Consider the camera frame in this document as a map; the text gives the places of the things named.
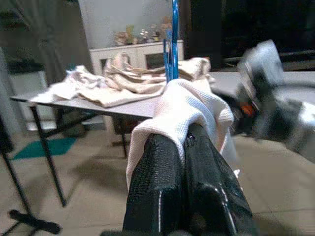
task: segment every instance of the black equipment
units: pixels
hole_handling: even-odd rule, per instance
[[[22,214],[17,210],[11,210],[8,215],[11,219],[14,219],[17,221],[11,228],[9,228],[5,233],[2,234],[2,236],[9,235],[15,228],[17,228],[21,223],[29,225],[33,227],[34,229],[30,232],[30,236],[34,235],[36,232],[43,230],[50,232],[52,234],[59,234],[61,231],[61,227],[53,222],[46,222],[44,220],[39,220],[35,218],[31,212],[30,205],[26,199],[26,196],[24,194],[24,191],[22,187],[19,184],[19,181],[16,177],[15,171],[10,163],[9,158],[7,157],[7,154],[11,151],[13,151],[13,145],[10,140],[10,137],[5,129],[4,123],[2,122],[2,119],[0,117],[0,151],[2,154],[2,157],[4,159],[4,162],[6,164],[6,167],[12,177],[12,180],[14,182],[14,185],[19,192],[21,201],[23,203],[24,209],[26,211],[26,214]]]

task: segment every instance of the table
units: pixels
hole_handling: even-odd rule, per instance
[[[222,92],[236,95],[237,88],[241,82],[241,75],[238,72],[211,72],[211,75],[216,79],[216,83],[213,85],[213,88],[220,89]],[[314,82],[315,83],[315,72],[285,72],[284,73],[284,81],[285,82]],[[16,96],[12,96],[10,99],[13,101],[18,102],[29,102],[29,100],[44,91],[37,91],[37,92],[30,92],[26,94],[20,94]],[[314,91],[311,90],[290,90],[288,93],[287,91],[279,91],[278,92],[279,99],[295,99],[300,101],[307,101],[311,103],[315,103],[315,96]],[[139,120],[152,118],[154,115],[155,104],[157,103],[158,97],[131,102],[127,104],[123,104],[116,107],[111,108],[104,108],[95,103],[92,103],[87,100],[75,98],[73,100],[64,100],[64,101],[57,101],[51,103],[30,103],[30,109],[33,113],[34,120],[38,129],[38,134],[43,146],[43,149],[46,154],[46,158],[55,182],[55,186],[61,201],[62,206],[66,206],[66,201],[63,196],[63,191],[60,186],[60,182],[58,179],[58,175],[55,169],[55,165],[53,159],[51,157],[47,140],[46,138],[55,135],[59,132],[62,132],[68,128],[73,127],[74,125],[81,123],[87,119],[90,119],[96,115],[105,115],[105,116],[112,116],[117,117],[120,119],[121,123],[123,122],[123,118],[136,118]],[[37,113],[36,106],[37,105],[44,105],[56,108],[71,108],[73,110],[78,110],[81,112],[89,112],[91,114],[79,118],[75,121],[72,121],[68,124],[61,125],[57,127],[57,129],[44,132],[40,125],[40,118]],[[126,155],[126,141],[125,141],[125,134],[122,134],[123,143],[124,143],[124,150]]]
[[[60,181],[58,178],[58,174],[55,168],[54,161],[52,159],[52,156],[50,154],[50,150],[48,147],[47,143],[47,138],[58,134],[64,130],[67,130],[87,119],[91,119],[97,115],[105,115],[105,116],[112,116],[112,117],[117,117],[121,124],[123,124],[123,119],[124,118],[136,118],[138,120],[144,120],[147,118],[153,117],[154,114],[154,108],[155,104],[158,100],[157,97],[138,101],[138,102],[132,102],[128,104],[123,104],[120,106],[116,107],[111,107],[111,108],[103,108],[95,103],[92,103],[87,100],[75,98],[73,100],[64,100],[64,101],[57,101],[57,102],[51,102],[51,103],[30,103],[29,100],[32,99],[33,97],[37,96],[40,93],[45,92],[44,90],[37,91],[37,92],[30,92],[30,93],[25,93],[25,94],[20,94],[16,96],[12,96],[10,99],[13,101],[17,102],[28,102],[30,106],[30,110],[34,116],[34,120],[37,126],[38,134],[41,140],[41,144],[43,146],[43,149],[45,151],[45,155],[48,161],[48,165],[51,170],[51,174],[54,179],[55,187],[58,192],[58,196],[60,199],[60,202],[63,207],[66,206],[66,200],[64,198],[63,190],[60,185]],[[40,124],[40,117],[37,112],[37,105],[44,105],[44,106],[50,106],[50,107],[56,107],[56,108],[71,108],[72,110],[78,110],[81,112],[89,112],[90,114],[87,116],[84,116],[82,118],[79,118],[77,120],[74,120],[72,122],[69,122],[67,124],[60,125],[54,130],[51,130],[49,132],[44,132],[41,124]],[[125,151],[125,156],[127,155],[126,153],[126,140],[125,140],[125,134],[124,132],[122,133],[122,138],[123,138],[123,144],[124,144],[124,151]]]

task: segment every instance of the black table leg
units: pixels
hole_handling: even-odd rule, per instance
[[[62,206],[65,207],[66,206],[66,200],[63,196],[63,190],[61,188],[60,181],[59,181],[59,178],[57,176],[56,168],[55,168],[54,161],[53,161],[51,154],[50,154],[50,150],[48,147],[46,137],[45,137],[43,130],[41,128],[41,124],[40,124],[39,116],[38,116],[38,113],[36,110],[36,106],[31,106],[30,109],[31,109],[33,116],[34,116],[34,120],[35,120],[37,129],[38,129],[40,141],[41,141],[42,147],[43,147],[45,154],[46,154],[46,158],[47,158],[47,161],[48,161],[48,164],[50,167],[50,171],[51,171],[51,174],[52,174],[54,182],[55,182],[55,186],[56,186],[56,189],[57,189],[57,192],[59,195],[59,199],[61,201]]]
[[[127,144],[126,144],[126,136],[125,136],[126,124],[124,124],[123,118],[119,118],[119,123],[120,123],[120,130],[122,132],[122,139],[123,139],[125,158],[127,158]]]

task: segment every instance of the white cloth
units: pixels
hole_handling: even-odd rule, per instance
[[[128,188],[148,136],[154,133],[170,138],[184,164],[183,143],[189,125],[193,123],[205,128],[212,143],[237,174],[240,163],[229,133],[232,122],[229,106],[211,93],[209,85],[184,79],[171,81],[156,105],[154,117],[140,123],[132,132],[126,169]]]
[[[133,68],[128,58],[121,52],[107,60],[104,76],[93,75],[84,66],[77,66],[74,71],[68,71],[64,81],[51,85],[31,102],[50,103],[82,97],[103,107],[113,107],[161,95],[166,85],[165,69]],[[181,78],[190,81],[200,79],[209,69],[209,60],[203,58],[179,63]],[[214,79],[208,76],[208,80],[213,82]]]

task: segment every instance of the beige cloth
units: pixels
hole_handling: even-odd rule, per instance
[[[31,101],[49,103],[82,97],[103,107],[113,107],[161,95],[166,85],[165,68],[133,68],[128,60],[125,52],[107,60],[103,76],[91,74],[82,65],[77,66],[63,82],[51,85],[47,92]],[[193,58],[179,62],[180,77],[192,82],[204,79],[209,70],[207,59]]]

